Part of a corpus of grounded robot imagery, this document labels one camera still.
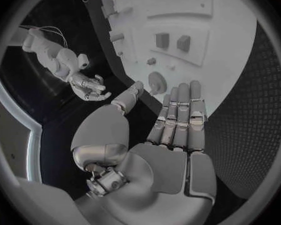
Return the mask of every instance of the mesh surface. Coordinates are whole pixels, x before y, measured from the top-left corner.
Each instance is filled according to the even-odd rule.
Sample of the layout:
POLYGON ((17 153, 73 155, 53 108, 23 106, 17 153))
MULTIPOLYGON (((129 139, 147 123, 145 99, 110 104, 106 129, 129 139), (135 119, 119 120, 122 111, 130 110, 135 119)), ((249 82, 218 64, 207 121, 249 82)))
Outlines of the mesh surface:
POLYGON ((216 174, 237 196, 249 198, 269 171, 281 141, 281 68, 259 24, 239 80, 205 131, 206 153, 216 174))

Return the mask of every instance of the cable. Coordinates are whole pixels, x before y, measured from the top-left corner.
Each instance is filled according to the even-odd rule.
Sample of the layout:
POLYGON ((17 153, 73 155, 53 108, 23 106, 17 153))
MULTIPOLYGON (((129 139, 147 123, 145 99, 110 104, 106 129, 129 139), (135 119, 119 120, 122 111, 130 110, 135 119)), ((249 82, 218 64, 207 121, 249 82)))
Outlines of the cable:
POLYGON ((38 27, 38 26, 33 26, 33 25, 20 25, 20 27, 25 28, 25 29, 39 29, 39 30, 42 30, 42 31, 58 34, 63 39, 64 47, 66 49, 68 48, 68 42, 67 42, 63 32, 58 27, 56 27, 56 26, 41 26, 41 27, 38 27))

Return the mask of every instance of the metal mechanism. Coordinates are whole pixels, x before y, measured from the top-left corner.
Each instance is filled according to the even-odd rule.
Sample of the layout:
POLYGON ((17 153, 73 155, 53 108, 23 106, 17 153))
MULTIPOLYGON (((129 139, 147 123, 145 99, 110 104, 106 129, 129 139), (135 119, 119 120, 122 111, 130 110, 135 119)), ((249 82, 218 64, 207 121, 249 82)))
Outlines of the metal mechanism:
POLYGON ((56 78, 65 83, 69 83, 73 92, 84 101, 102 101, 110 97, 107 92, 104 80, 101 76, 95 75, 88 78, 80 73, 89 65, 87 55, 76 54, 56 42, 45 38, 41 28, 31 28, 29 30, 19 27, 10 46, 19 46, 27 53, 36 53, 39 63, 47 68, 56 78))
POLYGON ((201 85, 193 81, 172 88, 146 141, 128 150, 123 115, 142 92, 138 81, 89 115, 76 132, 74 160, 92 174, 87 201, 123 224, 142 225, 146 218, 147 224, 202 225, 215 202, 217 184, 213 163, 204 153, 207 119, 201 85), (111 144, 126 149, 117 146, 107 156, 111 144), (169 213, 157 216, 167 208, 169 213))

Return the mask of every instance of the robotic arm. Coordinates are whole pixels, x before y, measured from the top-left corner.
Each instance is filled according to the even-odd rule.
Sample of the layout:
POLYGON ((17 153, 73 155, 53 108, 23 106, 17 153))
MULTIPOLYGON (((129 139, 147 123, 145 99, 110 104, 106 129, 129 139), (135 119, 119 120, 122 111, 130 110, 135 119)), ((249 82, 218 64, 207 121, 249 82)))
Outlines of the robotic arm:
POLYGON ((87 217, 95 216, 91 210, 97 206, 126 225, 202 225, 217 184, 213 163, 204 153, 207 116, 200 83, 174 87, 147 140, 128 150, 124 115, 142 93, 138 81, 89 115, 73 138, 75 163, 91 173, 87 217))
POLYGON ((85 54, 76 56, 72 50, 46 39, 38 28, 18 28, 9 45, 21 46, 25 52, 36 53, 39 63, 56 78, 70 83, 74 93, 84 101, 102 101, 111 95, 110 92, 102 94, 105 90, 102 77, 95 75, 88 78, 80 73, 89 64, 85 54))

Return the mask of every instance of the white robot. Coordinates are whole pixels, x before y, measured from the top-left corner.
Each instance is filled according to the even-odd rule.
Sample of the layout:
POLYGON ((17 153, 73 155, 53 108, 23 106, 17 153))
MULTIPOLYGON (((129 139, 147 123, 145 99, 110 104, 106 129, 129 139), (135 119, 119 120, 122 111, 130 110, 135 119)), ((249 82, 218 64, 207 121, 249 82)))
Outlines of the white robot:
POLYGON ((105 86, 101 76, 88 78, 80 73, 89 64, 85 54, 76 56, 71 49, 45 38, 37 27, 29 30, 19 27, 9 45, 21 46, 25 52, 36 53, 39 63, 56 78, 69 83, 74 93, 84 101, 102 101, 111 95, 110 92, 102 95, 105 86))
POLYGON ((212 160, 204 153, 207 116, 201 85, 192 81, 172 88, 147 140, 129 150, 124 115, 143 90, 137 81, 76 131, 73 158, 90 173, 88 198, 78 204, 91 224, 202 225, 217 183, 212 160))

